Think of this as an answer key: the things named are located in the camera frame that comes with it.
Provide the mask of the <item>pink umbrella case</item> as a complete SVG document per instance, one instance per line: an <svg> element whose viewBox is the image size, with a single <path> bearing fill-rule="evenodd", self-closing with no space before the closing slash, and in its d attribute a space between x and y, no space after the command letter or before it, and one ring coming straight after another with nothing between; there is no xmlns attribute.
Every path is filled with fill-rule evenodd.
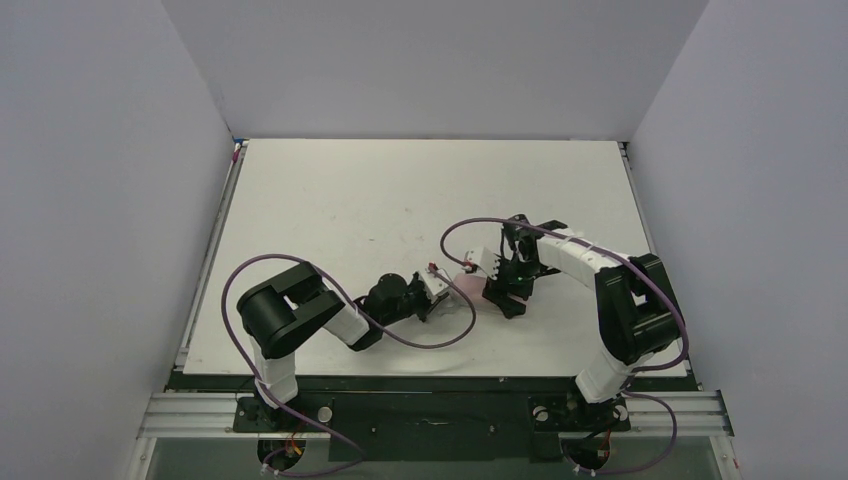
<svg viewBox="0 0 848 480"><path fill-rule="evenodd" d="M475 309L479 312L489 312L496 313L499 310L499 307L492 303L489 300L486 300L482 296L483 288L486 285L486 281L489 280L488 277L477 276L466 273L458 273L453 279L452 283L459 288L466 296L471 300L471 303L474 305ZM460 307L469 307L468 302L464 299L462 295L457 293L457 291L451 287L449 287L449 294L451 299L455 304ZM517 301L521 306L526 306L527 301L520 299L515 296L508 296L509 299Z"/></svg>

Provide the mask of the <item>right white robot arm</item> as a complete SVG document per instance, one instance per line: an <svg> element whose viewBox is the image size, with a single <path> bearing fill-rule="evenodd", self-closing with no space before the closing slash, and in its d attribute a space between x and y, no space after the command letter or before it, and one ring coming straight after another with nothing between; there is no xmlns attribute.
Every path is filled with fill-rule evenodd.
<svg viewBox="0 0 848 480"><path fill-rule="evenodd" d="M508 319L525 314L536 280L545 276L565 274L594 293L601 346L575 378L586 403L619 395L651 357L683 336L669 279L653 254L626 257L561 222L530 225L519 214L503 223L498 252L467 259L479 268L493 261L482 296Z"/></svg>

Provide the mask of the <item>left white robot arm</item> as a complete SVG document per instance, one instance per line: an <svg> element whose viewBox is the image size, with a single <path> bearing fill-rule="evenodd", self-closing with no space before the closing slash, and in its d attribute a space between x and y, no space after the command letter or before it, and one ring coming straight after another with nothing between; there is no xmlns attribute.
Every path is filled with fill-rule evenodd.
<svg viewBox="0 0 848 480"><path fill-rule="evenodd" d="M416 272L409 281L388 273L364 298L348 303L309 262L255 285L236 309L259 372L256 395L274 410L298 395L295 352L319 331L362 351L380 341L390 325L410 317L426 320L449 290L432 272Z"/></svg>

